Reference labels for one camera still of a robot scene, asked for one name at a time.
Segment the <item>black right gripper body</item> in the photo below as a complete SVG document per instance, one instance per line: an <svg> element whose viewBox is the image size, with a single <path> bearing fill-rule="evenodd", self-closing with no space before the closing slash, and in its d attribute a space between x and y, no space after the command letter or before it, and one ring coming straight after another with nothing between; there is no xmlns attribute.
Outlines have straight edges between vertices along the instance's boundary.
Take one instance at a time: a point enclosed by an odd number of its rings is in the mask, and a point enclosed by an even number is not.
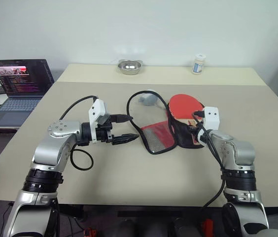
<svg viewBox="0 0 278 237"><path fill-rule="evenodd" d="M195 126L189 126L189 131L192 135L192 138L199 138L204 135L203 125L196 124Z"/></svg>

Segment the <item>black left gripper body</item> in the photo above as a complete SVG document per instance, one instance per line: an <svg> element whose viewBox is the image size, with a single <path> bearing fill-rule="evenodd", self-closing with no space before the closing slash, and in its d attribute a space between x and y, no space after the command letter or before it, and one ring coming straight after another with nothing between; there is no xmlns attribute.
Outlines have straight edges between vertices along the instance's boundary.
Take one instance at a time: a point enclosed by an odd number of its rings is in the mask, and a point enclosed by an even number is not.
<svg viewBox="0 0 278 237"><path fill-rule="evenodd" d="M112 142L112 123L105 122L104 124L98 124L96 128L97 141L111 143Z"/></svg>

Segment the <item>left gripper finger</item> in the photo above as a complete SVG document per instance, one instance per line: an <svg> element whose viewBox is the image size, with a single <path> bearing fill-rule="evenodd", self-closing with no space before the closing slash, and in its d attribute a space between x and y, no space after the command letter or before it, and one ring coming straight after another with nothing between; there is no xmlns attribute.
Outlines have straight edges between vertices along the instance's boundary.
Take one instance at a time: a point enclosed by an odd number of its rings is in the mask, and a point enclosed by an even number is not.
<svg viewBox="0 0 278 237"><path fill-rule="evenodd" d="M112 145L120 145L120 144L125 144L125 143L129 143L131 141L136 140L137 138L139 138L138 134L132 134L132 133L128 133L128 134L122 134L120 136L112 136Z"/></svg>
<svg viewBox="0 0 278 237"><path fill-rule="evenodd" d="M132 116L123 115L123 114L114 114L110 115L110 121L114 123L124 123L133 119Z"/></svg>

